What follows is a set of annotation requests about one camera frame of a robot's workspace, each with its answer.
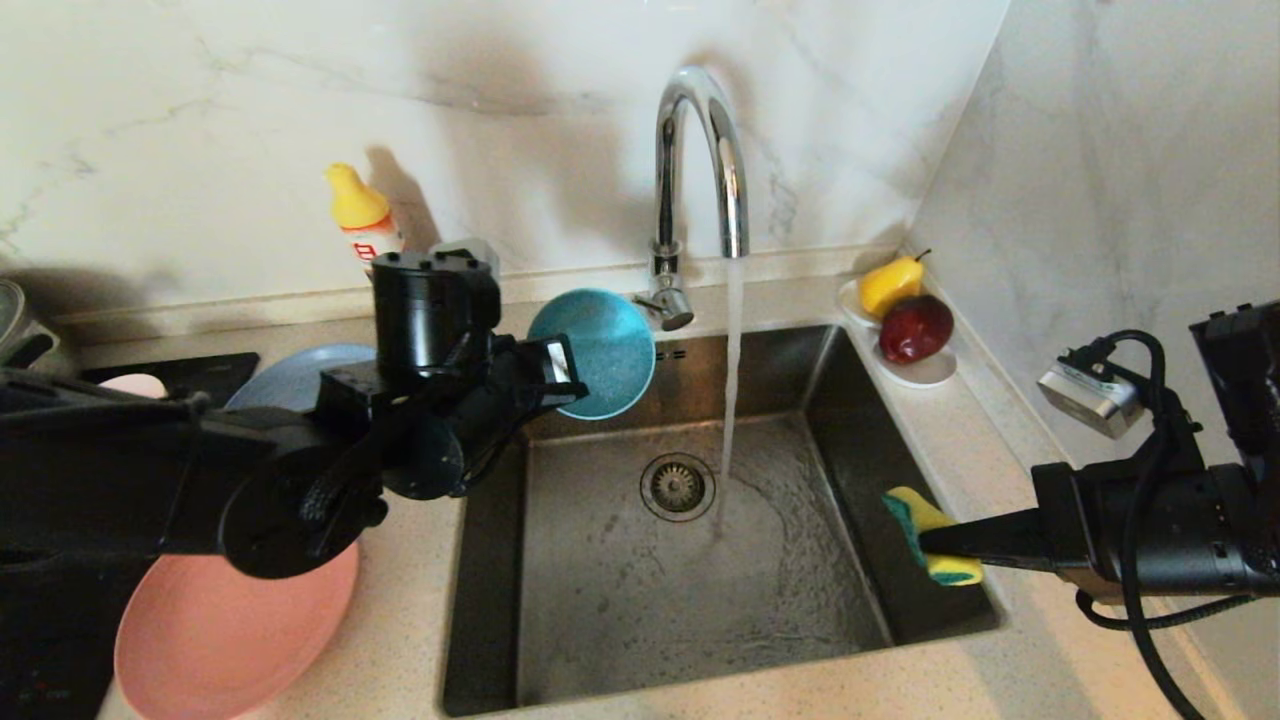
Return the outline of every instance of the chrome faucet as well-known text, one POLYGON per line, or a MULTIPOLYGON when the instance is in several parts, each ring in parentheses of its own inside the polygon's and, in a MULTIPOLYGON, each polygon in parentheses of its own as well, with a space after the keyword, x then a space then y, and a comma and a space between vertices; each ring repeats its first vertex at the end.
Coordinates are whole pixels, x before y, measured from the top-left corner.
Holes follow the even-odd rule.
POLYGON ((724 258, 742 258, 749 251, 746 169, 728 101, 710 73, 694 65, 681 68, 671 77, 658 105, 658 213, 653 240, 653 275, 649 278, 649 297, 636 299, 639 304, 658 313, 664 331, 680 329, 694 320, 694 309, 685 296, 680 275, 681 246, 672 231, 676 152, 686 105, 692 105, 696 110, 712 151, 719 205, 721 251, 724 258))

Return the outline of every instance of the pink plate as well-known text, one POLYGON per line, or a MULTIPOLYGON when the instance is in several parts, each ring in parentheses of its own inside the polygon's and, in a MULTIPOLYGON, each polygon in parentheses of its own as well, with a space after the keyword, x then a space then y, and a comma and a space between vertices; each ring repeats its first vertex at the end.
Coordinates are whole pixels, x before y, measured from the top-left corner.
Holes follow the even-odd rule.
POLYGON ((260 580, 224 557, 161 557, 115 635, 115 679, 148 720, 227 720, 262 705, 324 650, 347 612, 360 553, 260 580))

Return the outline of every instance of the stainless steel sink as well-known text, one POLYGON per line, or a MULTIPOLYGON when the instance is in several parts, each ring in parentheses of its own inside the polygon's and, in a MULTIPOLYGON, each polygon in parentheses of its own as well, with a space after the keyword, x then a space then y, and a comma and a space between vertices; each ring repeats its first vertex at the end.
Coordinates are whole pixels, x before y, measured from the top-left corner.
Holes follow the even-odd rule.
POLYGON ((837 327, 748 333, 731 477, 723 337, 662 342, 645 397, 543 418, 468 498, 443 707, 474 715, 995 628, 879 496, 932 500, 837 327))

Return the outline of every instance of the yellow pear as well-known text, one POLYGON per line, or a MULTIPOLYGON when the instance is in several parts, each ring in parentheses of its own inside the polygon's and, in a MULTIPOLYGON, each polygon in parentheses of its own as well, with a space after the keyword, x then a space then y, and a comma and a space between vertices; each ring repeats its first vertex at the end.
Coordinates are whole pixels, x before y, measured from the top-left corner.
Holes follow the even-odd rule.
POLYGON ((899 258, 863 275, 858 282, 858 299, 863 304, 863 310, 876 318, 883 318, 897 301, 920 295, 920 279, 924 277, 920 258, 929 252, 933 251, 925 250, 915 258, 899 258))

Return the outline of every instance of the countertop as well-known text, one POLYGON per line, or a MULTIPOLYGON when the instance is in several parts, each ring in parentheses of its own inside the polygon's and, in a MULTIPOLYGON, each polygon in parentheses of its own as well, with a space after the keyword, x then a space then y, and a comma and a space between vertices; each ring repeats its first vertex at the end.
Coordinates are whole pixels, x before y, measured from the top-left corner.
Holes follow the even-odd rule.
MULTIPOLYGON (((842 324, 870 365, 873 336, 844 319, 837 290, 849 277, 746 286, 746 329, 842 324)), ((723 288, 695 288, 698 320, 664 338, 719 334, 723 288)), ((538 304, 508 305, 499 332, 522 334, 538 304)), ((90 347, 90 366, 257 351, 262 366, 307 346, 372 345, 371 319, 182 336, 90 347)), ((943 509, 957 519, 1034 503, 1028 466, 1061 460, 1025 402, 960 322, 959 373, 913 389, 872 377, 943 509)), ((283 694, 247 715, 275 719, 443 717, 439 698, 463 501, 415 502, 388 493, 387 521, 361 537, 351 610, 330 646, 283 694)), ((791 665, 500 716, 685 717, 1175 717, 1124 633, 1079 614, 1074 588, 1053 575, 989 568, 1002 624, 987 633, 836 660, 791 665)), ((1172 673, 1212 717, 1239 717, 1180 630, 1158 634, 1172 673)), ((118 687, 101 720, 137 717, 118 687)))

